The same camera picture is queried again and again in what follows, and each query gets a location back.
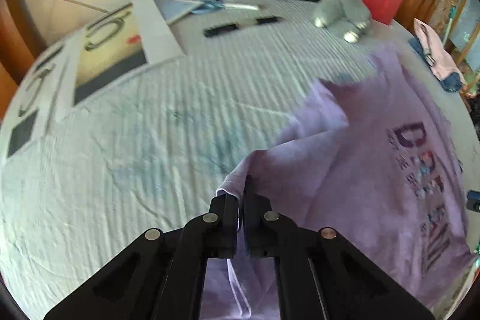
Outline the large poster with yellow centre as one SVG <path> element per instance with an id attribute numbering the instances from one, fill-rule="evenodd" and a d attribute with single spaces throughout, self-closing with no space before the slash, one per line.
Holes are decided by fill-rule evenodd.
<path id="1" fill-rule="evenodd" d="M 183 56 L 154 0 L 133 0 L 86 25 L 72 41 L 55 119 L 146 67 Z"/>

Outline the striped white bed sheet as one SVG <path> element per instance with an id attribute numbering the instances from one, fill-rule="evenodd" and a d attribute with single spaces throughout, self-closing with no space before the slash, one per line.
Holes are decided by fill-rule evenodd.
<path id="1" fill-rule="evenodd" d="M 30 319 L 151 227 L 205 213 L 249 154 L 277 143 L 312 85 L 374 75 L 370 55 L 394 46 L 437 104 L 443 95 L 402 28 L 374 23 L 348 44 L 312 23 L 312 4 L 272 0 L 280 23 L 208 39 L 234 13 L 172 27 L 184 55 L 80 105 L 1 169 L 1 275 Z"/>

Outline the blue handled scissors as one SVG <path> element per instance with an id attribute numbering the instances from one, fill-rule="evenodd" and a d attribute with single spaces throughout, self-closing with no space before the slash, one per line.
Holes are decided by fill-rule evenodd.
<path id="1" fill-rule="evenodd" d="M 202 5 L 192 10 L 193 14 L 202 15 L 218 10 L 260 10 L 261 6 L 248 5 L 244 3 L 231 3 L 223 1 L 205 1 Z"/>

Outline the black pen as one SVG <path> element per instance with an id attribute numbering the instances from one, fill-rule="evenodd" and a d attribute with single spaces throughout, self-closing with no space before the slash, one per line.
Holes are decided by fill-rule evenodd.
<path id="1" fill-rule="evenodd" d="M 280 16 L 269 16 L 264 18 L 256 19 L 246 19 L 242 22 L 224 24 L 212 28 L 207 28 L 203 30 L 203 35 L 207 38 L 218 37 L 220 35 L 228 34 L 230 32 L 235 32 L 242 30 L 244 28 L 250 28 L 253 26 L 266 25 L 272 23 L 280 23 L 283 21 L 283 18 Z"/>

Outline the grey plush bunny toy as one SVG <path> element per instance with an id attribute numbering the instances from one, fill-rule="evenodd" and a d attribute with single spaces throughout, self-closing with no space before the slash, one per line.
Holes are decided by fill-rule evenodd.
<path id="1" fill-rule="evenodd" d="M 362 0 L 321 0 L 312 22 L 348 43 L 357 43 L 369 29 L 372 15 Z"/>

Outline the purple printed t-shirt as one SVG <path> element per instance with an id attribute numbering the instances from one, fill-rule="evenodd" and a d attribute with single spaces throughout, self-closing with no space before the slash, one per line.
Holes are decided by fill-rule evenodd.
<path id="1" fill-rule="evenodd" d="M 217 193 L 242 198 L 252 178 L 274 210 L 332 227 L 432 308 L 474 259 L 450 124 L 394 46 L 369 59 L 376 71 L 359 82 L 315 82 L 277 143 Z"/>

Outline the pink and blue clothes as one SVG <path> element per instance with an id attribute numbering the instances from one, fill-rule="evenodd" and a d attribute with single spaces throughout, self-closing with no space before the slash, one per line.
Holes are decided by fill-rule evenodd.
<path id="1" fill-rule="evenodd" d="M 465 87 L 465 77 L 456 63 L 445 51 L 439 35 L 427 23 L 413 20 L 414 37 L 408 44 L 430 69 L 442 89 L 449 93 L 459 93 Z"/>

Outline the small white hook poster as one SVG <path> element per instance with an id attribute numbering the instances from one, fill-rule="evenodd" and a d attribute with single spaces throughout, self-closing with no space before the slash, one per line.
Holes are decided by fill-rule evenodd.
<path id="1" fill-rule="evenodd" d="M 1 164 L 46 133 L 65 47 L 60 43 L 46 50 L 22 80 L 1 122 Z"/>

